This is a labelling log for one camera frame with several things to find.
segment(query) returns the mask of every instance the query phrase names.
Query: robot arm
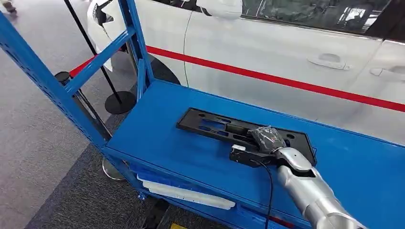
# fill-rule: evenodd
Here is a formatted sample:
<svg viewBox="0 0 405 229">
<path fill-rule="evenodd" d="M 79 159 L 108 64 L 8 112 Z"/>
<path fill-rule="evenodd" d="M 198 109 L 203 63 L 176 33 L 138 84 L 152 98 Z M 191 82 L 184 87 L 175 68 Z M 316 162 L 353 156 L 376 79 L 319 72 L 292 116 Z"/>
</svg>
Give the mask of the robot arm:
<svg viewBox="0 0 405 229">
<path fill-rule="evenodd" d="M 275 151 L 279 182 L 314 229 L 366 229 L 340 204 L 318 170 L 294 148 Z"/>
</svg>

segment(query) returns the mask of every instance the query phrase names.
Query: car body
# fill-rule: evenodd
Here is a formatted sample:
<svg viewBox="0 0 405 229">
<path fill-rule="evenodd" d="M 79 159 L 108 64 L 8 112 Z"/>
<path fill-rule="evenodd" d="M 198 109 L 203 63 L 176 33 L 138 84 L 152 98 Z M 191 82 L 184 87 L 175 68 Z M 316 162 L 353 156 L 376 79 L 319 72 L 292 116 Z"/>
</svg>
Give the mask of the car body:
<svg viewBox="0 0 405 229">
<path fill-rule="evenodd" d="M 231 19 L 213 2 L 227 1 L 136 0 L 181 85 L 405 145 L 404 1 L 240 0 Z M 98 51 L 125 29 L 117 0 L 87 19 Z"/>
</svg>

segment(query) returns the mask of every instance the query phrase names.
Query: car side mirror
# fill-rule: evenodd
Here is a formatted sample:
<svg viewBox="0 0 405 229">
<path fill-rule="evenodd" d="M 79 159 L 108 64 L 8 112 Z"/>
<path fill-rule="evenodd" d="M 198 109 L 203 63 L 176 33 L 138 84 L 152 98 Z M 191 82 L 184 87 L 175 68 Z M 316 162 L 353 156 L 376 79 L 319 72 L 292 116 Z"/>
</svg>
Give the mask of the car side mirror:
<svg viewBox="0 0 405 229">
<path fill-rule="evenodd" d="M 238 19 L 242 15 L 242 0 L 197 0 L 197 5 L 218 18 Z"/>
</svg>

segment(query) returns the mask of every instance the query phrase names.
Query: black stanchion post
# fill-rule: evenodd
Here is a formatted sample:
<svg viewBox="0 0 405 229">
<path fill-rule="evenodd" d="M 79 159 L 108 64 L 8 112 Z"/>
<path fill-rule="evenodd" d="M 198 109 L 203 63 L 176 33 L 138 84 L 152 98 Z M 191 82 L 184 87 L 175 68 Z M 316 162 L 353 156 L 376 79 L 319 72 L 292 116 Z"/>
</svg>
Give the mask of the black stanchion post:
<svg viewBox="0 0 405 229">
<path fill-rule="evenodd" d="M 73 9 L 73 6 L 71 5 L 69 0 L 64 0 L 68 10 L 70 11 L 70 14 L 72 15 L 73 19 L 76 22 L 76 25 L 78 26 L 80 32 L 82 33 L 84 39 L 86 40 L 87 45 L 89 46 L 91 52 L 93 53 L 93 55 L 97 55 L 96 50 L 93 47 L 93 44 L 91 43 L 85 29 L 83 28 L 75 10 Z M 110 95 L 105 104 L 104 107 L 106 108 L 106 110 L 111 113 L 111 114 L 122 114 L 125 112 L 130 111 L 136 103 L 136 98 L 135 95 L 131 92 L 126 92 L 126 91 L 120 91 L 117 92 L 114 88 L 113 83 L 111 82 L 110 77 L 107 74 L 106 69 L 104 68 L 104 66 L 101 66 L 101 71 L 103 72 L 104 77 L 106 78 L 108 84 L 111 87 L 111 90 L 113 91 L 113 94 Z"/>
</svg>

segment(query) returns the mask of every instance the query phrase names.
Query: black cable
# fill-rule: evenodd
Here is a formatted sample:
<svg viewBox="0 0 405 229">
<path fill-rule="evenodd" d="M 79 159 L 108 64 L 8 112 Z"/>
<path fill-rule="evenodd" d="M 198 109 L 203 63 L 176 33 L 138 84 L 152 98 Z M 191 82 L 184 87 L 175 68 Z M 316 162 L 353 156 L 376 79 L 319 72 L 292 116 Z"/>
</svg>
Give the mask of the black cable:
<svg viewBox="0 0 405 229">
<path fill-rule="evenodd" d="M 255 163 L 260 164 L 261 166 L 263 166 L 267 170 L 268 176 L 270 177 L 270 185 L 271 185 L 271 187 L 270 187 L 270 201 L 268 203 L 268 211 L 267 211 L 266 224 L 265 224 L 265 229 L 267 229 L 267 227 L 268 227 L 268 218 L 270 217 L 270 210 L 271 210 L 271 200 L 273 199 L 273 177 L 271 176 L 270 169 L 265 164 L 263 164 L 260 161 L 253 160 L 253 159 L 250 159 L 250 160 L 255 162 Z"/>
</svg>

